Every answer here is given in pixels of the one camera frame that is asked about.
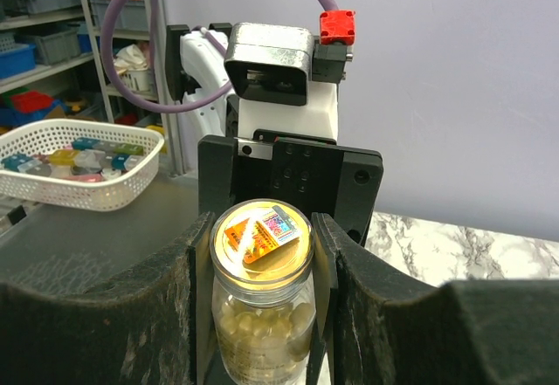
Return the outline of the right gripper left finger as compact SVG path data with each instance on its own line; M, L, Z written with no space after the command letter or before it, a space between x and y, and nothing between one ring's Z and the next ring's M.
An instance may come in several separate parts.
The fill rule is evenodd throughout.
M81 294L1 285L4 384L201 384L212 343L214 216Z

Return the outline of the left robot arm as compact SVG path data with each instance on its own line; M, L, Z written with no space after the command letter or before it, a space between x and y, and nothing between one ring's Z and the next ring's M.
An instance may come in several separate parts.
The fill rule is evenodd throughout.
M194 133L198 208L220 214L276 199L331 216L366 241L383 158L338 141L339 88L351 46L269 24L171 25L165 73L173 110Z

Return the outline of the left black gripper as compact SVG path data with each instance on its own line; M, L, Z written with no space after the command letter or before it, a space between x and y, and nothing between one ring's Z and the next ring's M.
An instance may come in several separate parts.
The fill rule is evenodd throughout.
M365 244L383 178L374 150L266 134L261 140L206 135L197 146L198 210L220 215L252 199L289 203L306 217L329 214Z

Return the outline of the amber bottle lid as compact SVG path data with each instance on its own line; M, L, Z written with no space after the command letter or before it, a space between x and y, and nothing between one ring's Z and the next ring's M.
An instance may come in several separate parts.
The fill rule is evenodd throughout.
M311 225L294 206L250 200L227 210L212 229L217 278L240 292L278 291L307 275L314 254Z

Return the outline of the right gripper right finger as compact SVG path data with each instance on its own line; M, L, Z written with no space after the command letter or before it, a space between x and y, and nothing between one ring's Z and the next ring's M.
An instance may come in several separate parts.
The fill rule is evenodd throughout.
M555 384L558 284L433 287L312 217L317 320L334 384Z

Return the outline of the small amber pill bottle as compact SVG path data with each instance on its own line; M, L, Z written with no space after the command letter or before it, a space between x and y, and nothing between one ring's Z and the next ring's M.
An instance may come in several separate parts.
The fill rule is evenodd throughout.
M294 384L302 375L316 316L312 263L304 278L271 292L240 292L214 271L217 343L235 383Z

